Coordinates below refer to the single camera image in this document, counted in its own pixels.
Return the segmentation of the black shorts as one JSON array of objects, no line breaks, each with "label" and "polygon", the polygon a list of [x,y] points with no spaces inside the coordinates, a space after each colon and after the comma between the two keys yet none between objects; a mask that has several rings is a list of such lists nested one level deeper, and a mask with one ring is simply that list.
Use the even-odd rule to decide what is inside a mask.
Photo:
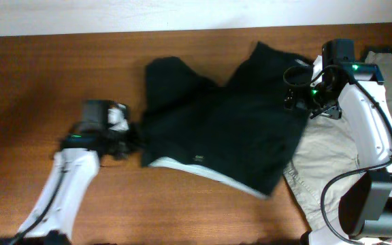
[{"label": "black shorts", "polygon": [[224,86],[178,57],[153,60],[145,69],[142,166],[177,169],[269,197],[308,122],[306,111],[284,106],[289,68],[296,82],[312,74],[310,59],[261,42]]}]

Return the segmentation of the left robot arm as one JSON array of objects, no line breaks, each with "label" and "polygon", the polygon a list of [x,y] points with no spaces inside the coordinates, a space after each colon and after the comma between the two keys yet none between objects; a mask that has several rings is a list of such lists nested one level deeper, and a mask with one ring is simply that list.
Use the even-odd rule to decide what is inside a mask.
[{"label": "left robot arm", "polygon": [[59,142],[52,170],[34,208],[16,234],[0,237],[0,245],[70,244],[78,210],[99,173],[102,157],[122,160],[136,150],[137,133],[129,116],[125,104],[85,101],[81,119]]}]

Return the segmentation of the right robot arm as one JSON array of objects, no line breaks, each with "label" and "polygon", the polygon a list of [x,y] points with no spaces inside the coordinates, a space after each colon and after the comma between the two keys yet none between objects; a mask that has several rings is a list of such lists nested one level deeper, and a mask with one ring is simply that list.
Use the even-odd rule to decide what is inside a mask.
[{"label": "right robot arm", "polygon": [[311,112],[284,177],[310,230],[301,244],[392,244],[392,118],[376,64],[350,39],[322,47],[287,98]]}]

